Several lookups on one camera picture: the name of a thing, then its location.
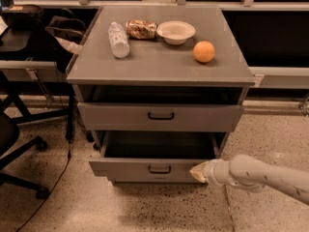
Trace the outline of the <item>black bag on desk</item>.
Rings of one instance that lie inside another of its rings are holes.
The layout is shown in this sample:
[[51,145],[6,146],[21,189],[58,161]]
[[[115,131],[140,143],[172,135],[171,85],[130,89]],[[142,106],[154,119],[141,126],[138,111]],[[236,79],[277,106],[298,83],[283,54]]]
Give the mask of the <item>black bag on desk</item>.
[[16,30],[33,30],[42,20],[44,9],[37,5],[12,5],[1,13],[8,27]]

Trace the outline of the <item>grey drawer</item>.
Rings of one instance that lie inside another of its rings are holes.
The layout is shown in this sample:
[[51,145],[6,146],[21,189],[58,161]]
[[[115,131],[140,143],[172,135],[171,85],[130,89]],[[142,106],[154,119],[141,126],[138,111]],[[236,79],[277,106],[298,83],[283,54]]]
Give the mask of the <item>grey drawer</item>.
[[108,131],[100,156],[90,160],[97,177],[113,184],[194,184],[190,169],[221,157],[227,132]]
[[87,130],[231,132],[241,105],[80,102]]

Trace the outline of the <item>crumpled gold snack bag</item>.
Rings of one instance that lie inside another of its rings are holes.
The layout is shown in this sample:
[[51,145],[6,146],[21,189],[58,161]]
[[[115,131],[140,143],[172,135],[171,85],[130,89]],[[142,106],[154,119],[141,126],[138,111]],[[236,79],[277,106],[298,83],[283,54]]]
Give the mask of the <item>crumpled gold snack bag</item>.
[[134,39],[152,40],[156,37],[157,24],[152,20],[129,20],[126,23],[126,33]]

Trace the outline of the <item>orange fruit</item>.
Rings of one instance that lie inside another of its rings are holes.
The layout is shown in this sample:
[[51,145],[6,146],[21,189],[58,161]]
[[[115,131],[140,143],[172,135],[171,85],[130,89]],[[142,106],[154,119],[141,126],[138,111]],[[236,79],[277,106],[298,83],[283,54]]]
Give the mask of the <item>orange fruit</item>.
[[215,48],[212,43],[201,41],[195,44],[193,48],[194,58],[201,63],[208,63],[211,61],[215,54]]

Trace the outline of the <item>clear plastic water bottle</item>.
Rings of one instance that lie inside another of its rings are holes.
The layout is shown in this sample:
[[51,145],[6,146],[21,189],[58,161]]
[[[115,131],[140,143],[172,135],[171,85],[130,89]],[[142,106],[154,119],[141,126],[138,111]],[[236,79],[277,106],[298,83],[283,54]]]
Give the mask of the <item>clear plastic water bottle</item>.
[[124,27],[112,22],[108,27],[108,37],[113,55],[116,58],[125,58],[129,55],[130,48]]

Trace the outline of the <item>white bowl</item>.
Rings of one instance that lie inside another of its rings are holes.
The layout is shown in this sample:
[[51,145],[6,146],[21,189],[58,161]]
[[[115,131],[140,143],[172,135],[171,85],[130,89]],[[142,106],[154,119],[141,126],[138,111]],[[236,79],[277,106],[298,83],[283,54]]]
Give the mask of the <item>white bowl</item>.
[[195,35],[195,28],[184,21],[167,21],[160,23],[156,32],[167,44],[181,45]]

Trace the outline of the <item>black office chair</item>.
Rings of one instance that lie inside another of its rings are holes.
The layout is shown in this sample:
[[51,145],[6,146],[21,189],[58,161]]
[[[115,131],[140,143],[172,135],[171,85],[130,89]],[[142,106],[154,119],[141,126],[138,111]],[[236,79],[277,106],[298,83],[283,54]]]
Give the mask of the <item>black office chair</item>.
[[49,196],[49,189],[42,185],[19,179],[15,176],[11,176],[3,172],[3,169],[24,154],[26,151],[30,150],[32,147],[36,147],[38,151],[45,151],[47,149],[47,142],[44,141],[40,136],[37,136],[10,152],[6,156],[4,154],[8,152],[16,143],[19,138],[19,127],[13,118],[8,116],[4,110],[8,107],[10,102],[10,97],[1,101],[0,110],[0,183],[10,184],[26,189],[32,189],[36,192],[37,199],[46,199]]

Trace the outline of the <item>grey drawer cabinet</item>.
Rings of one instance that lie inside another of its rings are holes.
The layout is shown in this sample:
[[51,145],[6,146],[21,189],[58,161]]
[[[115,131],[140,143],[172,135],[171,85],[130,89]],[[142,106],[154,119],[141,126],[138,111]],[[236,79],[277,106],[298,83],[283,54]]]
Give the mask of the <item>grey drawer cabinet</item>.
[[[126,58],[113,56],[108,39],[112,22],[150,19],[188,22],[196,33],[172,46],[162,38],[133,40]],[[193,56],[195,44],[213,44],[208,63]],[[216,7],[111,5],[103,7],[67,80],[78,103],[241,105],[254,78],[222,12]],[[108,131],[88,130],[98,147]]]

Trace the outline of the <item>dark jacket with white cloth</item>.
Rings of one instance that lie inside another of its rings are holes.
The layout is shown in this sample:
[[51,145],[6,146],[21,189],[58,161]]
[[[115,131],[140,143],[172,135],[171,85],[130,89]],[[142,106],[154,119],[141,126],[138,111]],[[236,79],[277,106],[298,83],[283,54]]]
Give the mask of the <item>dark jacket with white cloth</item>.
[[45,27],[60,46],[72,54],[79,54],[86,38],[86,24],[78,18],[67,18],[55,15]]

